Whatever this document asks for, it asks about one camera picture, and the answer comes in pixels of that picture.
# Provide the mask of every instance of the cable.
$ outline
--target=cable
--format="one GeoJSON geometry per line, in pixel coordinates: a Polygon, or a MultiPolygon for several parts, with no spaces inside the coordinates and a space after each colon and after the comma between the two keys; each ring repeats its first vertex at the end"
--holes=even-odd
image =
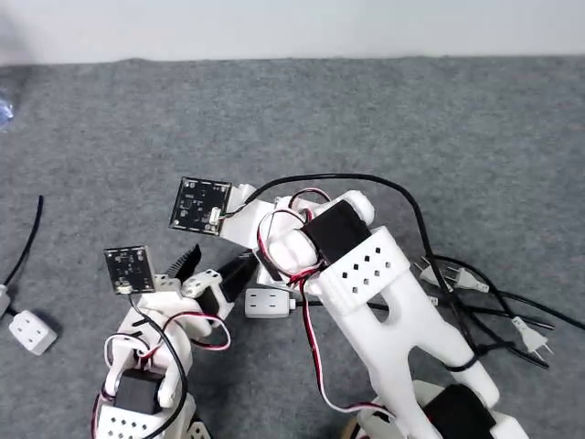
{"type": "Polygon", "coordinates": [[[467,323],[463,319],[463,316],[460,313],[460,309],[458,305],[460,305],[461,300],[456,294],[449,294],[447,283],[445,283],[444,279],[441,276],[441,272],[439,271],[439,266],[435,260],[434,253],[431,247],[431,241],[429,239],[429,234],[427,232],[427,228],[424,223],[424,218],[422,217],[422,212],[420,210],[420,206],[417,203],[416,199],[408,192],[406,188],[403,186],[394,183],[392,181],[386,180],[382,177],[372,176],[370,174],[354,174],[354,173],[325,173],[325,174],[305,174],[305,175],[298,175],[298,176],[291,176],[291,177],[282,177],[272,180],[265,185],[259,187],[254,192],[250,194],[248,198],[244,201],[242,205],[237,207],[234,211],[226,213],[223,218],[230,218],[242,211],[243,209],[248,206],[251,201],[258,198],[262,193],[266,192],[268,189],[279,186],[285,183],[292,183],[296,181],[308,181],[308,180],[326,180],[326,179],[349,179],[349,180],[364,180],[364,181],[371,181],[374,183],[379,183],[385,187],[389,187],[393,190],[398,191],[411,205],[412,210],[414,211],[414,216],[416,218],[417,224],[419,226],[420,231],[420,239],[422,240],[422,245],[424,247],[424,251],[426,253],[427,258],[431,264],[432,270],[435,273],[435,276],[439,280],[441,292],[445,299],[447,300],[449,307],[457,320],[457,324],[461,329],[463,337],[465,341],[469,344],[472,350],[476,349],[475,342],[473,341],[473,336],[471,334],[471,330],[469,329],[467,323]]]}
{"type": "Polygon", "coordinates": [[[110,344],[115,338],[122,338],[125,341],[138,342],[140,347],[134,348],[134,350],[136,350],[136,353],[138,354],[139,357],[144,356],[150,350],[148,343],[146,343],[144,340],[142,340],[135,334],[125,334],[123,332],[117,332],[115,334],[112,334],[108,338],[106,338],[106,341],[103,343],[103,359],[109,368],[112,367],[112,362],[110,360],[110,344]]]}
{"type": "MultiPolygon", "coordinates": [[[[220,351],[220,350],[227,350],[230,346],[231,346],[231,334],[229,333],[228,327],[226,327],[225,322],[219,318],[218,316],[214,316],[211,314],[206,314],[206,313],[199,313],[196,311],[184,311],[182,313],[177,313],[173,316],[170,316],[168,320],[166,320],[165,324],[163,325],[163,331],[166,331],[166,329],[168,328],[169,324],[175,320],[177,320],[178,318],[181,317],[185,317],[185,316],[192,316],[192,317],[199,317],[199,318],[203,318],[205,320],[212,320],[214,322],[218,322],[219,325],[222,327],[222,329],[224,330],[225,334],[226,334],[226,339],[227,341],[223,344],[223,345],[212,345],[209,343],[202,343],[200,341],[194,340],[194,339],[190,339],[189,341],[191,343],[193,343],[194,345],[203,348],[205,350],[215,350],[215,351],[220,351]]],[[[162,343],[159,343],[158,345],[156,345],[154,348],[152,348],[151,350],[148,350],[145,354],[143,354],[141,356],[141,359],[149,359],[151,358],[154,353],[161,347],[163,346],[162,343]]]]}
{"type": "Polygon", "coordinates": [[[498,289],[494,285],[494,283],[491,281],[491,279],[489,277],[487,277],[487,275],[482,273],[480,270],[478,270],[477,268],[475,268],[474,266],[472,266],[468,262],[460,261],[458,259],[455,259],[455,258],[452,258],[449,256],[442,256],[442,255],[436,255],[436,259],[438,259],[440,261],[456,263],[457,265],[461,265],[463,268],[466,268],[469,271],[474,272],[479,277],[481,277],[484,280],[484,282],[490,287],[490,291],[497,291],[497,293],[499,293],[502,297],[505,297],[505,298],[508,298],[511,300],[515,300],[517,302],[532,306],[536,309],[539,309],[540,311],[543,311],[547,314],[550,314],[551,316],[559,318],[559,319],[565,321],[566,323],[573,325],[574,327],[576,327],[578,329],[585,331],[585,323],[583,323],[575,318],[567,316],[567,315],[561,313],[560,311],[558,311],[554,308],[551,308],[550,306],[547,306],[547,305],[544,305],[544,304],[537,302],[536,300],[529,299],[529,298],[524,297],[520,294],[509,293],[507,291],[503,291],[503,290],[498,289]]]}
{"type": "Polygon", "coordinates": [[[323,199],[325,199],[326,201],[331,201],[331,197],[329,197],[327,195],[327,193],[324,190],[320,189],[319,187],[307,187],[307,188],[305,188],[303,190],[299,190],[296,194],[294,194],[291,197],[291,199],[289,200],[289,209],[292,209],[293,208],[293,202],[298,197],[300,197],[302,194],[309,194],[309,193],[318,194],[321,197],[323,197],[323,199]]]}
{"type": "MultiPolygon", "coordinates": [[[[296,302],[297,306],[301,306],[303,305],[303,301],[297,301],[296,302]]],[[[388,306],[387,305],[382,305],[382,304],[373,304],[373,303],[368,303],[367,304],[370,308],[372,309],[379,309],[381,311],[388,311],[388,306]]],[[[309,306],[323,306],[323,302],[319,301],[319,300],[310,300],[309,301],[309,306]]],[[[446,306],[446,304],[443,301],[439,302],[439,306],[446,306]]],[[[500,311],[498,309],[493,309],[493,308],[485,308],[482,306],[472,306],[472,305],[467,305],[467,308],[470,311],[473,311],[476,314],[486,314],[488,316],[498,316],[498,317],[505,317],[508,318],[508,314],[504,311],[500,311]]],[[[532,317],[532,316],[522,316],[519,315],[525,322],[529,323],[530,325],[533,325],[535,327],[542,327],[544,329],[548,329],[550,331],[552,331],[553,329],[555,329],[555,326],[552,323],[549,323],[547,321],[541,320],[537,317],[532,317]]]]}
{"type": "Polygon", "coordinates": [[[22,253],[20,253],[20,257],[18,258],[16,265],[14,266],[14,268],[12,269],[10,274],[6,277],[6,279],[3,282],[3,284],[6,286],[8,286],[8,284],[10,284],[10,281],[12,281],[12,279],[15,277],[16,273],[20,269],[20,266],[22,265],[22,263],[24,262],[25,258],[28,255],[28,253],[30,252],[30,248],[33,245],[33,241],[35,240],[35,237],[37,236],[38,227],[40,226],[40,217],[43,214],[44,203],[45,203],[45,198],[42,195],[39,195],[38,196],[38,203],[37,203],[37,215],[35,216],[35,222],[33,223],[33,228],[31,229],[30,234],[28,235],[27,244],[25,245],[25,248],[23,249],[22,253]]]}
{"type": "Polygon", "coordinates": [[[141,316],[144,319],[144,321],[152,329],[154,329],[158,333],[158,335],[161,337],[161,339],[165,342],[166,347],[168,348],[169,352],[171,353],[171,356],[173,357],[173,360],[176,363],[176,366],[177,366],[178,371],[179,371],[179,378],[181,379],[181,397],[179,398],[179,401],[178,401],[178,404],[175,408],[175,411],[173,413],[171,413],[171,415],[166,419],[166,421],[160,427],[158,427],[152,433],[148,434],[147,436],[145,436],[143,438],[143,439],[155,439],[156,436],[158,436],[159,434],[164,432],[175,421],[175,419],[178,418],[179,414],[181,414],[181,411],[183,410],[183,406],[185,405],[185,401],[186,401],[188,381],[186,379],[185,368],[183,367],[183,363],[181,362],[181,358],[179,358],[178,354],[176,353],[175,348],[173,347],[173,344],[166,336],[164,330],[160,326],[158,326],[156,324],[156,322],[149,315],[145,314],[143,311],[141,311],[141,309],[138,306],[136,306],[136,304],[132,300],[132,294],[128,295],[128,301],[130,302],[130,306],[133,308],[133,310],[139,316],[141,316]]]}
{"type": "Polygon", "coordinates": [[[333,404],[331,401],[329,401],[329,398],[327,397],[327,394],[325,392],[323,364],[321,361],[321,353],[319,351],[319,344],[317,343],[317,338],[314,334],[313,323],[311,322],[311,313],[309,312],[309,305],[308,305],[309,303],[308,303],[307,298],[306,298],[306,292],[304,291],[304,284],[305,284],[306,280],[311,276],[311,274],[316,273],[316,272],[317,272],[317,270],[313,270],[311,273],[307,274],[304,278],[299,279],[298,281],[295,281],[295,282],[298,282],[299,291],[301,292],[301,297],[303,298],[304,329],[305,329],[305,332],[307,335],[307,339],[309,340],[309,346],[311,347],[311,353],[313,355],[313,364],[314,364],[314,369],[315,369],[316,378],[317,378],[317,387],[318,387],[319,393],[321,394],[321,397],[323,398],[325,403],[330,408],[332,408],[333,410],[335,410],[337,412],[353,413],[353,412],[359,412],[359,411],[364,410],[364,409],[368,409],[368,410],[375,410],[377,412],[382,412],[382,413],[386,414],[389,418],[395,419],[396,417],[394,416],[394,414],[392,412],[387,410],[385,407],[382,407],[381,405],[375,404],[373,402],[359,402],[357,404],[352,404],[348,407],[340,407],[338,405],[333,404]]]}

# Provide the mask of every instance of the black circuit board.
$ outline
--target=black circuit board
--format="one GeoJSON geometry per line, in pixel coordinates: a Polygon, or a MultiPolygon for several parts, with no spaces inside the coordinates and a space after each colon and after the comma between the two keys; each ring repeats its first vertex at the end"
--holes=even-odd
{"type": "Polygon", "coordinates": [[[103,254],[116,294],[154,293],[154,271],[146,246],[106,249],[103,254]]]}
{"type": "Polygon", "coordinates": [[[171,214],[171,229],[219,235],[231,184],[183,177],[171,214]]]}

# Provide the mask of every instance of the black cable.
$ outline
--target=black cable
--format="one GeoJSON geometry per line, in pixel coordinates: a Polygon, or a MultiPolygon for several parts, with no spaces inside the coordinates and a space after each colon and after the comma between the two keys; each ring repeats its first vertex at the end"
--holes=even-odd
{"type": "MultiPolygon", "coordinates": [[[[300,306],[303,304],[303,302],[297,302],[296,304],[297,304],[297,306],[300,306]]],[[[310,300],[309,306],[323,306],[323,302],[321,302],[319,300],[310,300]]],[[[388,311],[387,305],[368,303],[368,306],[372,309],[379,309],[382,311],[388,311]]],[[[445,306],[445,303],[443,301],[440,301],[439,306],[445,306]]],[[[498,316],[498,317],[508,318],[508,314],[504,311],[500,311],[499,309],[485,308],[482,306],[472,306],[472,305],[467,305],[467,308],[476,314],[486,314],[489,316],[498,316]]],[[[531,316],[519,316],[519,317],[521,317],[526,323],[533,325],[535,327],[542,327],[543,329],[548,329],[548,330],[555,329],[555,326],[553,324],[546,322],[544,320],[541,320],[539,318],[531,317],[531,316]]]]}
{"type": "Polygon", "coordinates": [[[579,320],[576,320],[572,317],[569,317],[569,316],[561,313],[560,311],[557,311],[556,309],[553,309],[549,306],[543,305],[535,300],[529,299],[529,298],[524,297],[523,295],[520,295],[520,294],[508,293],[507,291],[502,291],[502,290],[498,290],[498,291],[504,297],[507,297],[507,298],[512,299],[512,300],[516,300],[517,302],[521,302],[521,303],[526,304],[526,305],[530,305],[530,306],[537,308],[541,311],[544,311],[545,313],[548,313],[556,318],[564,320],[568,324],[573,325],[574,327],[576,327],[578,329],[582,329],[583,331],[585,331],[585,323],[580,322],[579,320]]]}
{"type": "Polygon", "coordinates": [[[40,217],[43,214],[44,202],[45,202],[45,198],[42,195],[39,195],[38,196],[38,203],[37,203],[37,215],[35,216],[35,222],[33,223],[33,228],[30,231],[30,234],[28,235],[27,244],[25,245],[25,248],[23,249],[22,253],[20,253],[20,257],[18,258],[16,265],[14,266],[14,268],[12,269],[10,274],[4,280],[5,286],[8,286],[8,284],[10,284],[10,281],[12,281],[12,279],[15,277],[16,273],[20,269],[20,266],[22,265],[22,262],[25,260],[28,253],[30,252],[30,248],[33,245],[33,241],[35,240],[35,237],[37,236],[38,226],[40,226],[40,217]]]}
{"type": "Polygon", "coordinates": [[[165,342],[166,346],[168,347],[169,352],[171,353],[171,356],[173,357],[173,360],[176,363],[176,366],[179,369],[179,378],[181,379],[181,397],[179,398],[179,402],[176,406],[175,411],[173,413],[171,413],[171,415],[166,419],[166,421],[163,423],[163,425],[158,427],[152,433],[143,437],[143,439],[155,439],[156,436],[158,436],[159,434],[164,432],[175,421],[175,419],[178,418],[179,414],[181,414],[181,411],[183,410],[183,406],[185,405],[185,401],[186,401],[188,381],[186,378],[185,368],[183,368],[183,363],[181,362],[181,358],[179,358],[178,354],[176,353],[175,348],[173,347],[173,344],[166,336],[164,330],[150,316],[143,313],[141,311],[141,309],[134,304],[134,301],[132,300],[131,294],[128,295],[128,301],[130,302],[130,306],[133,308],[133,310],[139,316],[141,316],[144,319],[144,321],[148,325],[150,325],[150,327],[152,329],[154,329],[158,333],[158,335],[161,337],[161,339],[165,342]]]}
{"type": "Polygon", "coordinates": [[[403,186],[401,186],[397,183],[394,183],[392,181],[386,180],[385,178],[382,178],[382,177],[372,176],[370,174],[358,174],[358,173],[355,173],[355,174],[354,173],[324,173],[324,174],[305,174],[305,175],[299,175],[299,176],[282,177],[282,178],[277,178],[275,180],[272,180],[272,181],[266,183],[265,185],[259,187],[258,189],[256,189],[254,192],[252,192],[252,194],[248,198],[246,198],[246,200],[244,201],[244,203],[241,206],[239,206],[236,210],[234,210],[232,212],[226,213],[224,218],[233,217],[235,214],[237,214],[238,212],[245,209],[245,207],[248,206],[251,203],[251,201],[253,201],[257,197],[259,197],[262,193],[264,193],[265,191],[267,191],[268,189],[270,189],[272,187],[279,186],[279,185],[282,185],[285,183],[292,183],[292,182],[296,182],[296,181],[326,180],[326,179],[364,180],[364,181],[371,181],[374,183],[379,183],[380,185],[383,185],[385,187],[389,187],[393,190],[398,191],[400,193],[400,195],[402,195],[402,197],[404,197],[409,202],[409,204],[412,207],[412,210],[414,211],[414,216],[415,216],[417,224],[419,226],[420,239],[422,240],[422,246],[424,247],[424,251],[426,253],[426,256],[429,259],[429,262],[430,262],[431,267],[432,267],[432,271],[435,274],[435,277],[437,278],[437,280],[439,282],[441,292],[449,304],[449,307],[450,307],[450,309],[451,309],[451,311],[452,311],[452,313],[457,321],[457,324],[459,325],[459,328],[461,329],[461,332],[463,334],[463,337],[465,338],[465,341],[467,342],[467,344],[469,344],[469,346],[472,348],[472,350],[475,350],[476,345],[475,345],[475,342],[473,341],[473,336],[472,336],[471,330],[469,329],[467,322],[465,322],[465,320],[463,319],[463,316],[460,313],[461,299],[456,294],[449,294],[449,291],[447,288],[447,283],[445,283],[445,280],[443,279],[441,272],[439,270],[439,265],[437,264],[437,261],[435,260],[435,256],[434,256],[434,253],[433,253],[432,247],[431,247],[431,241],[429,239],[429,233],[427,232],[427,228],[426,228],[426,225],[424,223],[424,218],[422,217],[422,212],[420,210],[419,203],[417,203],[416,199],[403,186]]]}
{"type": "Polygon", "coordinates": [[[352,430],[351,434],[349,435],[349,439],[357,439],[357,435],[362,428],[359,426],[359,423],[356,423],[356,426],[352,430]]]}
{"type": "Polygon", "coordinates": [[[529,298],[524,297],[520,294],[509,293],[507,291],[502,291],[502,290],[498,289],[494,285],[494,283],[491,281],[491,279],[489,277],[487,277],[487,275],[482,273],[480,270],[478,270],[477,268],[475,268],[474,266],[472,266],[468,262],[459,261],[459,260],[452,258],[452,257],[449,257],[449,256],[436,255],[436,258],[440,261],[455,263],[455,264],[460,265],[463,268],[466,268],[467,270],[477,274],[479,277],[482,278],[482,280],[487,284],[487,286],[489,286],[490,291],[497,291],[497,293],[499,293],[502,297],[505,297],[505,298],[508,298],[511,300],[515,300],[517,302],[532,306],[536,309],[539,309],[540,311],[543,311],[547,314],[550,314],[551,316],[559,318],[559,319],[565,321],[566,323],[573,325],[574,327],[576,327],[578,329],[585,331],[585,323],[580,322],[579,320],[577,320],[575,318],[569,317],[569,316],[561,313],[560,311],[558,311],[554,308],[551,308],[550,306],[547,306],[547,305],[544,305],[544,304],[537,302],[536,300],[529,299],[529,298]]]}

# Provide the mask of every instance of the white cable connector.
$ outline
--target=white cable connector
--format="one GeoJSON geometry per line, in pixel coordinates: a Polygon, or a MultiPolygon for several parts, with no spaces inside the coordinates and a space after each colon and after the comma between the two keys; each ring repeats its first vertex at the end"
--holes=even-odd
{"type": "Polygon", "coordinates": [[[296,301],[288,291],[276,288],[250,288],[246,290],[246,317],[282,318],[296,308],[296,301]]]}
{"type": "Polygon", "coordinates": [[[57,339],[55,331],[30,311],[18,313],[8,329],[18,343],[35,355],[41,355],[57,339]]]}
{"type": "Polygon", "coordinates": [[[455,277],[445,276],[445,279],[454,282],[454,286],[457,289],[475,290],[480,293],[488,293],[490,291],[490,287],[487,284],[478,281],[473,274],[464,268],[447,267],[447,270],[456,273],[455,277]]]}
{"type": "MultiPolygon", "coordinates": [[[[441,285],[439,284],[439,280],[437,279],[437,276],[435,276],[435,272],[432,270],[432,267],[431,267],[431,264],[429,263],[429,260],[427,258],[425,258],[424,256],[422,257],[422,260],[428,264],[427,268],[422,268],[417,263],[414,263],[414,266],[420,270],[419,278],[422,281],[426,282],[427,284],[435,285],[435,286],[438,286],[439,288],[441,288],[441,285]]],[[[447,283],[445,283],[445,284],[447,285],[447,289],[449,290],[449,293],[451,293],[453,291],[452,287],[447,283]]]]}
{"type": "Polygon", "coordinates": [[[520,317],[514,317],[512,323],[522,336],[522,341],[526,345],[526,350],[536,355],[539,359],[544,361],[542,356],[538,353],[540,348],[545,348],[551,354],[554,354],[551,348],[548,347],[548,338],[540,335],[537,331],[529,327],[520,317]]]}

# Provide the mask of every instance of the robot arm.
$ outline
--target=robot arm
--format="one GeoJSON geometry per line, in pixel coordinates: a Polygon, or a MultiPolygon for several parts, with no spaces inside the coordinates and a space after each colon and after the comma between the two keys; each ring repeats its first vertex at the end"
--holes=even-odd
{"type": "MultiPolygon", "coordinates": [[[[247,239],[250,247],[256,245],[261,218],[286,206],[289,199],[279,198],[272,205],[253,201],[241,213],[226,219],[220,236],[230,239],[237,225],[241,230],[254,230],[254,242],[252,233],[247,239]]],[[[419,347],[446,366],[460,368],[472,362],[474,353],[461,333],[446,323],[431,304],[388,229],[368,228],[374,208],[363,194],[350,191],[323,205],[299,201],[301,205],[297,207],[311,210],[312,219],[299,227],[295,218],[274,216],[267,249],[271,260],[287,273],[299,273],[322,261],[323,268],[307,280],[305,291],[323,302],[366,364],[379,400],[396,415],[394,424],[400,435],[393,436],[389,429],[385,436],[371,436],[440,439],[437,428],[423,411],[428,392],[417,392],[408,355],[412,348],[419,347]],[[388,304],[390,312],[384,322],[379,322],[367,305],[375,296],[388,304]]],[[[270,262],[263,264],[273,271],[274,267],[266,267],[270,262]]],[[[284,282],[289,280],[283,272],[280,275],[284,282]]],[[[475,361],[452,375],[473,391],[473,398],[489,413],[499,392],[482,364],[475,361]]],[[[497,439],[527,438],[514,418],[493,414],[493,423],[484,426],[485,434],[497,439]]]]}

